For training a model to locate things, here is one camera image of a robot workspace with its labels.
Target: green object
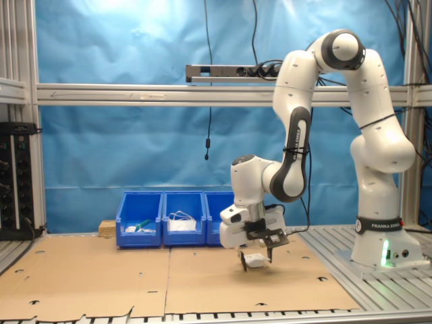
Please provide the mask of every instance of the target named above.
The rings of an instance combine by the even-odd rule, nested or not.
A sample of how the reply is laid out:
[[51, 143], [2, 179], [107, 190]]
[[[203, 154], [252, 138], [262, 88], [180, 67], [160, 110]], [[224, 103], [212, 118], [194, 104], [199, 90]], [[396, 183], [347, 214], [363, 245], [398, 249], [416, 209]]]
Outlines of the green object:
[[385, 267], [387, 263], [387, 251], [389, 249], [389, 240], [385, 240], [383, 244], [383, 252], [381, 255], [381, 266]]
[[135, 226], [136, 231], [138, 231], [140, 228], [144, 227], [145, 225], [150, 223], [150, 219], [146, 219], [145, 221], [143, 221], [142, 223], [139, 223], [137, 226]]

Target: green status light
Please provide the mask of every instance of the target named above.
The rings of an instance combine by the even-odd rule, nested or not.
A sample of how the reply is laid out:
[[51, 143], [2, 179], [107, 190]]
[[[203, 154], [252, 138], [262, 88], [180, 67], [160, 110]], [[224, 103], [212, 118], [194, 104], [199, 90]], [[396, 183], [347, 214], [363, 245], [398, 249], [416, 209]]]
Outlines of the green status light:
[[387, 251], [389, 250], [389, 240], [385, 240], [383, 243], [383, 254], [381, 255], [381, 266], [385, 267], [387, 262]]

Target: blue backdrop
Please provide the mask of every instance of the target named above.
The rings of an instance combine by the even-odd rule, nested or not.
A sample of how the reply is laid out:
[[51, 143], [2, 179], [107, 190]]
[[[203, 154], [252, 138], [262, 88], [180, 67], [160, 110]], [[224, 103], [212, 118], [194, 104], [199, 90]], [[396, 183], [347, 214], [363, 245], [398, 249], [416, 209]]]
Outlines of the blue backdrop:
[[[208, 0], [214, 64], [254, 64], [252, 0]], [[396, 25], [384, 1], [258, 0], [259, 61], [282, 59], [333, 29], [377, 50], [389, 83], [403, 77]], [[203, 0], [36, 0], [41, 82], [185, 84], [186, 64], [208, 64]], [[342, 77], [331, 76], [343, 81]], [[285, 130], [271, 108], [41, 107], [51, 232], [92, 232], [114, 219], [124, 190], [229, 190], [230, 163], [280, 160]], [[338, 108], [316, 108], [312, 224], [354, 223], [357, 182], [349, 148], [360, 134]], [[301, 203], [287, 224], [305, 223]]]

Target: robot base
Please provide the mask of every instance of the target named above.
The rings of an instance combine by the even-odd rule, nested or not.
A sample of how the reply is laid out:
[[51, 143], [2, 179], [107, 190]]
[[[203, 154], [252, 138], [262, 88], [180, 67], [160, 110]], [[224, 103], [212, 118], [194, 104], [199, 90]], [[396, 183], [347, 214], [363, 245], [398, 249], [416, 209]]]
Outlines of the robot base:
[[360, 278], [367, 273], [428, 269], [420, 243], [404, 229], [397, 232], [370, 232], [356, 235], [352, 255], [339, 251], [337, 257]]

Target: small wooden block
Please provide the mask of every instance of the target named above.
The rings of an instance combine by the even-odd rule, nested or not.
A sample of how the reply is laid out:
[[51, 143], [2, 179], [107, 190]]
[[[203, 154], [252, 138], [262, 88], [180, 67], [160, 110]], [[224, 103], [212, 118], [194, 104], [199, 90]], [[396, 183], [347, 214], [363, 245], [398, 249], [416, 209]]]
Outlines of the small wooden block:
[[99, 225], [100, 238], [114, 238], [115, 237], [115, 221], [102, 221]]

